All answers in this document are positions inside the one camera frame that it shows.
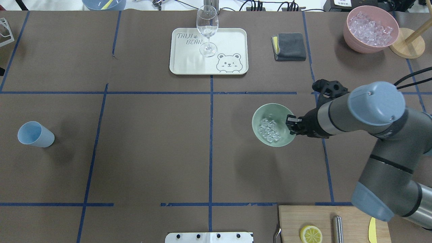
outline bear face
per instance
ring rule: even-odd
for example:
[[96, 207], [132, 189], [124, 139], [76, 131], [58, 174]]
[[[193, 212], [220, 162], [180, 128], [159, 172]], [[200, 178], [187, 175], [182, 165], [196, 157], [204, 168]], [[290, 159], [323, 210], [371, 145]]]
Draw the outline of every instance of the bear face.
[[219, 54], [217, 58], [219, 62], [216, 65], [217, 70], [221, 73], [239, 73], [243, 68], [240, 62], [240, 54], [234, 54], [232, 56], [227, 56], [223, 53]]

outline lemon slice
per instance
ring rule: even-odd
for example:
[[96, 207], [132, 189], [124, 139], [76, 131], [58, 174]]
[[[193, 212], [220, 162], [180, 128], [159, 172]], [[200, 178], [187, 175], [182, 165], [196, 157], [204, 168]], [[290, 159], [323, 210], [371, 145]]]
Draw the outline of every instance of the lemon slice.
[[300, 231], [300, 239], [303, 243], [321, 243], [323, 241], [323, 234], [317, 227], [306, 225]]

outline wooden cutting board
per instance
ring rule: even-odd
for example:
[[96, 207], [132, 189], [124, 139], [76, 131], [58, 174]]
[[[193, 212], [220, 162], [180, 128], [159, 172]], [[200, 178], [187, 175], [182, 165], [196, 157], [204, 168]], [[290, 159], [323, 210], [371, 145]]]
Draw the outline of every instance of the wooden cutting board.
[[[314, 225], [323, 234], [322, 243], [332, 243], [333, 217], [342, 218], [343, 241], [369, 243], [371, 217], [353, 206], [279, 206], [279, 221], [283, 243], [301, 243], [299, 233], [305, 225]], [[391, 243], [386, 222], [376, 220], [378, 243]]]

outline brown table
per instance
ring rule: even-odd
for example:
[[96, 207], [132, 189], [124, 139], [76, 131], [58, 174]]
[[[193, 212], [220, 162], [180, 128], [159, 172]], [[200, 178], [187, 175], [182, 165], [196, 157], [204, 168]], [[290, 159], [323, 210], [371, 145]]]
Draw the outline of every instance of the brown table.
[[[0, 242], [164, 242], [168, 232], [207, 231], [270, 242], [277, 204], [349, 204], [375, 139], [358, 131], [268, 147], [252, 132], [255, 109], [276, 102], [305, 114], [315, 107], [311, 74], [352, 90], [432, 64], [431, 31], [408, 62], [388, 48], [352, 51], [346, 13], [223, 10], [220, 27], [248, 34], [249, 71], [176, 76], [171, 33], [195, 27], [195, 11], [1, 14], [16, 41], [0, 48]], [[412, 29], [429, 18], [396, 16]], [[307, 60], [275, 62], [270, 37], [305, 31]], [[407, 104], [431, 113], [432, 83], [418, 89], [405, 90]], [[56, 135], [51, 147], [17, 141], [30, 120]], [[432, 185], [431, 172], [425, 157], [414, 179]], [[389, 228], [393, 243], [430, 241], [400, 217]]]

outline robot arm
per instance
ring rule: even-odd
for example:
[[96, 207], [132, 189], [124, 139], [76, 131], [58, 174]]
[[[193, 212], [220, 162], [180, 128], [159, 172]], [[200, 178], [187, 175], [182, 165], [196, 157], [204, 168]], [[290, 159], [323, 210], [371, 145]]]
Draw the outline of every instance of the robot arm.
[[320, 92], [318, 106], [303, 117], [288, 115], [291, 133], [328, 138], [365, 130], [377, 137], [352, 204], [382, 221], [397, 214], [432, 230], [432, 189], [412, 180], [421, 156], [432, 155], [432, 117], [405, 107], [402, 93], [387, 82], [351, 93], [337, 81], [319, 80], [313, 88]]

